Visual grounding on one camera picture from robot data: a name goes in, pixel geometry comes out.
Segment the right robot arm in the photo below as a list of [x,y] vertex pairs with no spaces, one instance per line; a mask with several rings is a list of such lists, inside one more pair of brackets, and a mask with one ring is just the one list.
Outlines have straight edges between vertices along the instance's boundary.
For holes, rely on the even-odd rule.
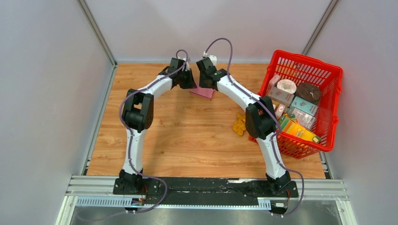
[[245,128],[256,139],[266,164],[268,191],[280,196],[291,181],[277,144],[276,115],[271,98],[261,97],[237,82],[225,69],[217,69],[209,57],[197,61],[199,85],[221,92],[245,110]]

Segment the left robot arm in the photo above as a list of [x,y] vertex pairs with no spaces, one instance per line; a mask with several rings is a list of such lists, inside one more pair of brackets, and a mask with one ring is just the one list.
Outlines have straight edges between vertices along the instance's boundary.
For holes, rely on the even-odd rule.
[[154,102],[165,92],[179,85],[182,89],[196,88],[189,62],[186,58],[172,58],[148,85],[130,89],[119,108],[119,118],[126,127],[126,157],[113,193],[137,195],[143,191],[143,147],[145,136],[154,120]]

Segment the pink paper box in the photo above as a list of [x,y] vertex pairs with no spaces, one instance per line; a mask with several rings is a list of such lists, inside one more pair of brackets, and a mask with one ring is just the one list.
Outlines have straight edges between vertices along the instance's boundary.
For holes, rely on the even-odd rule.
[[214,89],[208,89],[208,88],[195,88],[195,89],[191,89],[190,93],[197,96],[197,97],[201,97],[204,98],[206,100],[212,100],[215,90]]

